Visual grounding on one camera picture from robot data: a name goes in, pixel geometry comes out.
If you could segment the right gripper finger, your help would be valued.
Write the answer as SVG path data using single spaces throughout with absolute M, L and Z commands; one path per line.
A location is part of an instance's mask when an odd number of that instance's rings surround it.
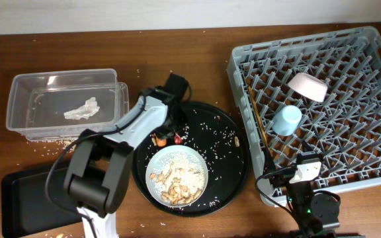
M 304 155 L 313 155 L 315 154 L 315 151 L 310 147 L 310 145 L 307 142 L 302 141 L 302 153 Z
M 271 152 L 268 147 L 262 148 L 264 153 L 264 172 L 271 172 L 276 170 L 275 162 L 272 158 Z

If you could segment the red snack wrapper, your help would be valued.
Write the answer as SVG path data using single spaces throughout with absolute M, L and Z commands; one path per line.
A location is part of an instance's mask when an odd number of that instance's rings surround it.
M 183 139 L 178 133 L 176 133 L 174 137 L 174 141 L 175 141 L 175 144 L 179 145 L 179 144 L 182 144 Z

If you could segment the orange carrot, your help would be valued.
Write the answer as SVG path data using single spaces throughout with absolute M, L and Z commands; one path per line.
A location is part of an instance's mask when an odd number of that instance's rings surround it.
M 156 137 L 155 142 L 156 142 L 158 147 L 165 147 L 167 145 L 166 139 L 160 139 L 160 138 Z

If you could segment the light blue cup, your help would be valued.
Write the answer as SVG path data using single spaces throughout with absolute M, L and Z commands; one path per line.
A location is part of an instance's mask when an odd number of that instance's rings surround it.
M 273 131 L 280 136 L 289 136 L 294 133 L 302 119 L 301 110 L 293 105 L 282 108 L 273 117 Z

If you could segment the grey plate with scraps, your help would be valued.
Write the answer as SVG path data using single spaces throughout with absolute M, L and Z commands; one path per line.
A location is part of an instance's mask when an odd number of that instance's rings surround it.
M 184 145 L 171 145 L 158 151 L 146 167 L 147 189 L 156 202 L 169 208 L 195 203 L 208 186 L 204 158 Z

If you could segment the pink bowl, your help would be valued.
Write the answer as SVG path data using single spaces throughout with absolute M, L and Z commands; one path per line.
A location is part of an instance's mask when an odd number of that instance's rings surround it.
M 288 86 L 298 94 L 316 102 L 323 102 L 327 94 L 327 85 L 307 73 L 297 73 Z

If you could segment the wooden chopstick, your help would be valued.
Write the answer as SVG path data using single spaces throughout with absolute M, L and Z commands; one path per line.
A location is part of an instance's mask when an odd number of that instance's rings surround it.
M 263 127 L 263 123 L 262 123 L 261 117 L 260 117 L 259 112 L 258 112 L 257 103 L 255 102 L 255 99 L 254 99 L 253 90 L 252 90 L 252 88 L 250 86 L 248 86 L 248 93 L 249 93 L 251 104 L 253 105 L 253 109 L 255 111 L 255 116 L 256 116 L 256 119 L 257 119 L 257 122 L 258 122 L 258 125 L 259 125 L 259 129 L 260 129 L 260 132 L 261 132 L 261 137 L 262 137 L 262 140 L 263 140 L 263 145 L 267 148 L 267 150 L 269 150 L 269 148 L 268 148 L 268 141 L 267 141 L 267 137 L 265 135 L 265 130 L 264 130 L 264 127 Z

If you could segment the white tissue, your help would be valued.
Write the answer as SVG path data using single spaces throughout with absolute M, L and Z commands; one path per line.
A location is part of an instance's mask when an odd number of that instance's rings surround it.
M 95 97 L 85 101 L 83 106 L 64 112 L 63 116 L 66 120 L 80 120 L 80 119 L 89 119 L 94 116 L 99 111 L 99 106 Z

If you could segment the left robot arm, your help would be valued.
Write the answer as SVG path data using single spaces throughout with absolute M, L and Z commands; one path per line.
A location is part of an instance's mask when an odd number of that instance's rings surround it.
M 80 216 L 86 237 L 117 237 L 116 211 L 128 189 L 135 149 L 151 134 L 158 139 L 175 137 L 185 123 L 182 106 L 191 96 L 189 82 L 172 73 L 164 85 L 141 91 L 134 108 L 112 126 L 99 132 L 84 130 L 56 160 L 60 162 L 67 152 L 73 153 L 63 189 L 75 207 L 68 208 L 50 195 L 57 163 L 44 185 L 47 199 Z

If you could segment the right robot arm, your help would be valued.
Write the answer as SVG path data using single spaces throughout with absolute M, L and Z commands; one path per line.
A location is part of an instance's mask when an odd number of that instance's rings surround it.
M 323 156 L 316 153 L 308 143 L 302 142 L 302 152 L 296 162 L 276 168 L 271 152 L 265 147 L 265 170 L 256 181 L 267 179 L 277 186 L 285 186 L 286 204 L 282 206 L 264 192 L 260 195 L 288 212 L 297 223 L 298 229 L 290 237 L 335 237 L 339 227 L 340 196 L 326 190 L 313 190 L 311 182 L 319 176 Z

